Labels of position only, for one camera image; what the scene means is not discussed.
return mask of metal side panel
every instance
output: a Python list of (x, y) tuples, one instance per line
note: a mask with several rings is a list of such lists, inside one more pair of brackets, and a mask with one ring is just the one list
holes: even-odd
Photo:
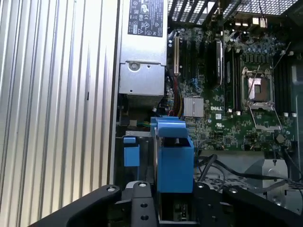
[(118, 0), (0, 1), (0, 226), (107, 184)]

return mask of power supply label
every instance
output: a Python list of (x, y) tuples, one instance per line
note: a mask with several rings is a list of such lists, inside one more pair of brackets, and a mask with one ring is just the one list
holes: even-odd
[(128, 34), (163, 37), (163, 0), (130, 0)]

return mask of dell logo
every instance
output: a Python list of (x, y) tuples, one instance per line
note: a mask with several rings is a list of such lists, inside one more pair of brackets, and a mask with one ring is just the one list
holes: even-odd
[(218, 111), (223, 111), (222, 107), (219, 106), (211, 106), (210, 110), (218, 110)]

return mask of cpu socket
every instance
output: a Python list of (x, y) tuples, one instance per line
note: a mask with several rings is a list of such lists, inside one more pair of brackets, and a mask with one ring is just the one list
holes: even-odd
[(256, 129), (273, 132), (282, 125), (275, 110), (273, 81), (269, 69), (242, 71), (242, 103), (249, 110)]

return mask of blue tab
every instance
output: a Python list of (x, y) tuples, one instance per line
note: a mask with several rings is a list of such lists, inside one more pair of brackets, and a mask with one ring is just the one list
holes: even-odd
[(123, 137), (124, 144), (136, 143), (136, 137)]
[(185, 121), (158, 120), (158, 136), (171, 138), (187, 138), (188, 130)]
[(140, 166), (140, 145), (124, 148), (124, 166)]

